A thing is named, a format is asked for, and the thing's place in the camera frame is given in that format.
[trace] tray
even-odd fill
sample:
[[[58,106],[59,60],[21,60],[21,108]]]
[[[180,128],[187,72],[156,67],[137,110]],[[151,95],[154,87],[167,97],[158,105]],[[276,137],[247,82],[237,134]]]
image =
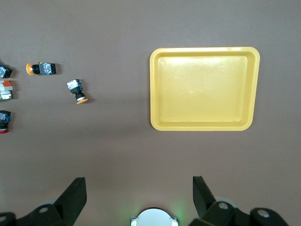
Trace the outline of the tray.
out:
[[[252,47],[155,50],[150,57],[151,124],[165,131],[247,129],[259,61]]]

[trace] orange ring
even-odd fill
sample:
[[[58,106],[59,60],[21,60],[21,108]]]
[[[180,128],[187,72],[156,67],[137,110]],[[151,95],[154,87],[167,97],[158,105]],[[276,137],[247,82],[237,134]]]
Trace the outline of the orange ring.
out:
[[[79,102],[77,102],[76,104],[79,105],[79,104],[82,104],[82,103],[84,103],[84,102],[86,102],[86,101],[88,101],[88,99],[82,99],[82,100],[80,100]]]
[[[34,75],[34,73],[30,70],[31,67],[32,67],[32,64],[27,64],[26,65],[26,71],[29,75]]]

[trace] red base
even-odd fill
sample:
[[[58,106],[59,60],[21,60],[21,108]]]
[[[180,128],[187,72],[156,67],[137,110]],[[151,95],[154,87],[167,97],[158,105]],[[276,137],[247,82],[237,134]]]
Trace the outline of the red base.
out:
[[[0,130],[0,134],[5,134],[8,133],[8,129],[7,130]]]

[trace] gray surface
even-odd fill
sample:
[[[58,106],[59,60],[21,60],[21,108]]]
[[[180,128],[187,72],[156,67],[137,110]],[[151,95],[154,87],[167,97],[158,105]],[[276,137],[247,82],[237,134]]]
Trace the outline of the gray surface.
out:
[[[0,136],[0,212],[19,217],[87,179],[76,225],[129,225],[161,207],[197,217],[192,176],[249,212],[300,224],[301,3],[5,0],[0,61],[14,69],[14,113]],[[150,124],[149,57],[161,47],[252,46],[261,55],[254,120],[242,132],[160,132]],[[60,75],[25,65],[57,63]],[[83,80],[87,104],[66,82]]]

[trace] yellow plastic container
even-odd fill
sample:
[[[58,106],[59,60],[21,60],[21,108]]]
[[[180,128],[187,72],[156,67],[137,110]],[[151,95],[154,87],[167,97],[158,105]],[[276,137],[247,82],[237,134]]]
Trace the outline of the yellow plastic container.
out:
[[[150,57],[150,119],[158,130],[245,130],[260,55],[252,47],[159,48]]]

